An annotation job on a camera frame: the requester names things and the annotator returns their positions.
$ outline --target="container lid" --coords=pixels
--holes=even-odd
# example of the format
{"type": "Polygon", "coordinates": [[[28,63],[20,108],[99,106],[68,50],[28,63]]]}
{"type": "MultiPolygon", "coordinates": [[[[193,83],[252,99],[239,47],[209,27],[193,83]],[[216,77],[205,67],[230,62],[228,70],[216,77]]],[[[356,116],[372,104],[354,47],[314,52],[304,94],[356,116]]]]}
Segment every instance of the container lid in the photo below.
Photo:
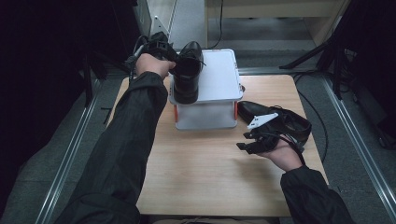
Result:
{"type": "MultiPolygon", "coordinates": [[[[198,82],[195,104],[231,102],[242,99],[238,66],[232,49],[203,50],[204,66],[198,82]]],[[[170,76],[169,101],[178,105],[173,95],[174,81],[170,76]]]]}

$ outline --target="tripod leg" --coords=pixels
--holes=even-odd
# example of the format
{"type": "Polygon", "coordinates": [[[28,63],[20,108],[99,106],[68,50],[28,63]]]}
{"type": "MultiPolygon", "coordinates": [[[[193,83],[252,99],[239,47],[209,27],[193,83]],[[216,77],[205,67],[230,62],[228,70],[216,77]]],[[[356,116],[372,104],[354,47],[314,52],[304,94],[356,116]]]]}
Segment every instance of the tripod leg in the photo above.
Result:
{"type": "Polygon", "coordinates": [[[338,100],[342,99],[340,85],[341,85],[341,70],[343,66],[344,56],[345,55],[343,50],[340,47],[338,47],[336,49],[335,57],[334,57],[334,76],[332,79],[332,91],[337,96],[338,100]]]}
{"type": "Polygon", "coordinates": [[[298,58],[294,62],[288,63],[286,65],[279,66],[279,69],[292,69],[297,65],[305,62],[306,60],[314,57],[315,55],[319,54],[321,51],[325,50],[329,46],[329,41],[322,43],[321,45],[317,46],[316,48],[310,50],[302,57],[298,58]]]}
{"type": "Polygon", "coordinates": [[[83,59],[83,70],[85,80],[85,107],[87,107],[92,100],[92,82],[91,82],[91,69],[88,63],[88,55],[84,56],[83,59]]]}
{"type": "Polygon", "coordinates": [[[102,62],[94,55],[88,57],[89,66],[98,79],[104,80],[107,78],[107,70],[102,62]]]}

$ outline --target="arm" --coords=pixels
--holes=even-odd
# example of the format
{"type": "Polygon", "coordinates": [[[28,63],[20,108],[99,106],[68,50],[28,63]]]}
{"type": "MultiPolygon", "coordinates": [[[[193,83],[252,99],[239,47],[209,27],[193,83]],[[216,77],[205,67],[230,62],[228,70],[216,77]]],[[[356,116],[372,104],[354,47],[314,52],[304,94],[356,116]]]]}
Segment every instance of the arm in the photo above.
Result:
{"type": "Polygon", "coordinates": [[[286,171],[280,185],[295,223],[355,223],[342,198],[327,187],[319,171],[303,166],[283,140],[276,149],[258,154],[286,171]]]}
{"type": "Polygon", "coordinates": [[[56,223],[138,223],[135,205],[167,99],[163,79],[173,66],[149,55],[139,58],[140,76],[121,97],[56,223]]]}

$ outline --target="person's right hand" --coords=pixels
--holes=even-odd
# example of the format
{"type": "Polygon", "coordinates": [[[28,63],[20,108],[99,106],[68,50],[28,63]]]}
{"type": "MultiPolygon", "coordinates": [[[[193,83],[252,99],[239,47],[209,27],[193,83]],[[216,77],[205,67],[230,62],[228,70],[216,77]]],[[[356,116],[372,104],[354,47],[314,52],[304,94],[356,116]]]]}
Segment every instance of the person's right hand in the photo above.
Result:
{"type": "Polygon", "coordinates": [[[144,72],[153,72],[160,75],[162,79],[165,79],[165,77],[169,75],[169,70],[175,66],[176,64],[174,62],[161,61],[147,53],[144,53],[137,59],[136,73],[140,76],[144,72]]]}
{"type": "Polygon", "coordinates": [[[297,153],[282,139],[279,139],[273,151],[262,152],[257,155],[271,160],[277,167],[286,172],[303,166],[297,153]]]}

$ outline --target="gray floor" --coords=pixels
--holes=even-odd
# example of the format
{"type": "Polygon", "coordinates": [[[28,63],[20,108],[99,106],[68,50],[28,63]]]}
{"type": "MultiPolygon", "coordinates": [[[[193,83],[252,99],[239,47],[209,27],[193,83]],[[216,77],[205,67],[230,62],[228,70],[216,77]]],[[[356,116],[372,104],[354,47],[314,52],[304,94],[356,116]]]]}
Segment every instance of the gray floor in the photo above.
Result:
{"type": "MultiPolygon", "coordinates": [[[[197,2],[199,1],[177,1],[171,40],[179,48],[182,48],[190,40],[205,41],[201,32],[204,29],[202,25],[205,25],[202,14],[189,13],[192,7],[195,12],[202,11],[202,5],[197,2]]],[[[219,20],[209,21],[208,27],[208,44],[210,46],[216,43],[219,37],[219,20]]],[[[218,47],[234,49],[239,68],[277,68],[300,57],[315,46],[304,23],[298,18],[227,19],[223,21],[222,28],[222,40],[218,47]],[[239,32],[235,32],[235,27],[240,27],[239,32]]],[[[302,67],[307,69],[314,67],[318,56],[302,64],[302,67]]],[[[125,74],[114,71],[103,83],[91,119],[80,139],[81,142],[75,160],[70,167],[69,175],[66,177],[59,199],[53,207],[53,214],[49,217],[49,223],[53,222],[65,207],[85,162],[90,156],[93,145],[105,129],[104,121],[107,111],[102,107],[113,106],[124,76],[125,74]]],[[[333,108],[328,93],[323,88],[322,76],[323,74],[319,73],[304,76],[298,81],[297,88],[318,111],[327,129],[329,146],[323,165],[330,186],[339,192],[357,223],[391,223],[384,204],[367,175],[343,123],[333,108]]],[[[301,99],[305,113],[314,125],[312,132],[319,154],[324,157],[325,132],[313,107],[303,96],[301,99]]],[[[353,102],[351,92],[343,94],[343,99],[384,177],[393,189],[396,189],[396,180],[394,179],[396,150],[385,150],[378,144],[377,135],[372,125],[362,113],[359,105],[353,102]]],[[[51,181],[56,175],[59,164],[78,126],[84,109],[83,105],[84,95],[81,95],[51,142],[36,153],[23,167],[14,190],[9,196],[7,209],[0,223],[35,223],[51,181]]],[[[282,217],[281,222],[292,223],[288,217],[282,217]]]]}

